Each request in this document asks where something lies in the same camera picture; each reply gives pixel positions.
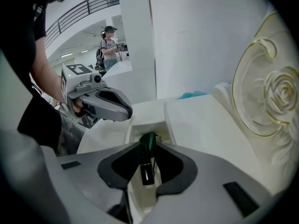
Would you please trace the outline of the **person's left hand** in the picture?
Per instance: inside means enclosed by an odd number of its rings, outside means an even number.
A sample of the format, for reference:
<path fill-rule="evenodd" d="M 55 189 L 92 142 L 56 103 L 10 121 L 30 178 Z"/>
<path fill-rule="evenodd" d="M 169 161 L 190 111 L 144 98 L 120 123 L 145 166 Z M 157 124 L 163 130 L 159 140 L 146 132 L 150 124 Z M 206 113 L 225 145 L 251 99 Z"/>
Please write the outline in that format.
<path fill-rule="evenodd" d="M 76 117 L 81 118 L 84 115 L 84 106 L 80 100 L 73 99 L 72 107 Z"/>

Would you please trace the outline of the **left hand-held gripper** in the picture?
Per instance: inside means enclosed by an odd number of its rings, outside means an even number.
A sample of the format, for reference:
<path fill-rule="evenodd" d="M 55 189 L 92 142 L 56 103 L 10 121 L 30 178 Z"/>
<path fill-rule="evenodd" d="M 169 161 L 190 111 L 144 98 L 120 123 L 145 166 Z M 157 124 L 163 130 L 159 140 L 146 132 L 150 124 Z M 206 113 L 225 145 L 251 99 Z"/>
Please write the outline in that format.
<path fill-rule="evenodd" d="M 102 87 L 107 84 L 93 67 L 83 64 L 62 67 L 61 92 L 66 102 L 80 97 L 85 110 L 94 117 L 111 121 L 130 119 L 133 109 L 129 99 L 119 90 Z"/>

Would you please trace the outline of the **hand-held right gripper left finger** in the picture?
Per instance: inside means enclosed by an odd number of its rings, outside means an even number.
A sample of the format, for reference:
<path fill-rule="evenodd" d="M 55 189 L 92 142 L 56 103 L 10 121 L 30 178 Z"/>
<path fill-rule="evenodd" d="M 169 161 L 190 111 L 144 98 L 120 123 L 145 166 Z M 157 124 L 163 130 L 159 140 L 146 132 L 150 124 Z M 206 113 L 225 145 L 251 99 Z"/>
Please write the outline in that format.
<path fill-rule="evenodd" d="M 140 164 L 139 143 L 61 156 L 58 161 L 69 179 L 95 206 L 124 223 L 133 223 L 128 184 Z"/>

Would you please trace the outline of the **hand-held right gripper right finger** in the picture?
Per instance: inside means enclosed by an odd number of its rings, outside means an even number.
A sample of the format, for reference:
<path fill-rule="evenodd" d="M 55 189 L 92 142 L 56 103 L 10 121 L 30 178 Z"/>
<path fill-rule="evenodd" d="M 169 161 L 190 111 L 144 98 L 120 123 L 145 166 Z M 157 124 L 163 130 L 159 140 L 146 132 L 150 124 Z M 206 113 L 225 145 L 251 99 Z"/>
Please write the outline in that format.
<path fill-rule="evenodd" d="M 145 224 L 240 224 L 271 199 L 268 190 L 227 160 L 159 143 L 162 183 Z"/>

